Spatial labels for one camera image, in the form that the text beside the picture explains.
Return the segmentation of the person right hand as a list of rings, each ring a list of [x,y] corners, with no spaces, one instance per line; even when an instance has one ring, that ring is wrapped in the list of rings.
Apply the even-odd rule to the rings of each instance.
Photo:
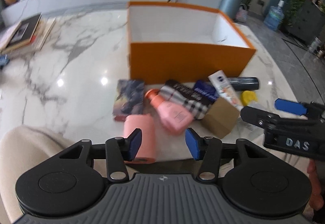
[[[316,163],[314,160],[309,161],[307,174],[309,175],[309,180],[312,186],[312,194],[309,200],[309,205],[311,208],[313,208],[313,210],[320,210],[324,206],[324,200],[321,196],[322,187],[320,180],[318,179]]]

